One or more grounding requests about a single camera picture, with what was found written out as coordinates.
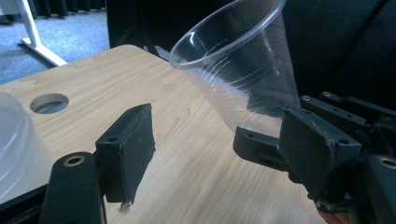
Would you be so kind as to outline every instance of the light wood tabletop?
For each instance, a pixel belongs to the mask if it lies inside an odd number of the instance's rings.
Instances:
[[[126,213],[106,203],[108,223],[325,223],[303,186],[243,161],[233,132],[168,62],[121,46],[0,86],[32,117],[53,158],[95,151],[95,141],[127,109],[151,103],[156,152]],[[68,106],[41,115],[30,103],[65,95]]]

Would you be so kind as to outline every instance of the circular hole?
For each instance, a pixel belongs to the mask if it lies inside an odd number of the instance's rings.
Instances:
[[[115,141],[117,141],[117,140],[119,140],[118,137],[109,137],[109,138],[107,138],[107,141],[108,141],[108,142],[115,142]]]
[[[396,169],[396,162],[390,161],[388,159],[382,158],[379,160],[383,165],[387,166],[388,168]]]
[[[83,156],[73,156],[67,158],[67,160],[64,161],[64,166],[77,166],[79,164],[82,164],[85,161],[85,157]]]
[[[348,142],[347,140],[345,140],[345,139],[338,139],[338,142],[339,142],[340,144],[343,144],[343,145],[349,144],[349,142]]]
[[[37,114],[53,114],[67,107],[69,99],[60,93],[49,93],[37,96],[32,103],[30,109]]]

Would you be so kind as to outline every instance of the transparent plastic container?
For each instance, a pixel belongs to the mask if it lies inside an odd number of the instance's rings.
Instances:
[[[281,10],[285,0],[237,0],[188,31],[169,63],[234,131],[278,137],[282,108],[299,105]]]
[[[0,92],[0,204],[47,184],[52,164],[28,114]]]

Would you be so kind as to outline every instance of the dark fabric backrest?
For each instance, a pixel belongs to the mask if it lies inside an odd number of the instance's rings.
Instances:
[[[107,1],[110,46],[170,50],[231,0]],[[330,91],[396,110],[396,0],[288,0],[283,17],[300,95]]]

